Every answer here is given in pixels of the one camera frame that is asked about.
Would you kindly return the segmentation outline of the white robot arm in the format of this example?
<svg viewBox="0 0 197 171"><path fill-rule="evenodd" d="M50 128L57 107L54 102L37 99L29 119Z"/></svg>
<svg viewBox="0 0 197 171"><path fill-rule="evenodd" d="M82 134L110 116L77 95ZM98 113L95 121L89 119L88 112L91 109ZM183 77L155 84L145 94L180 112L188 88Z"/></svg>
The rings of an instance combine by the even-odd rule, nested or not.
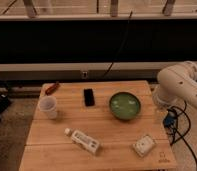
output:
<svg viewBox="0 0 197 171"><path fill-rule="evenodd" d="M157 74L153 101L159 107L172 106L178 98L197 109L197 64L185 61L168 66Z"/></svg>

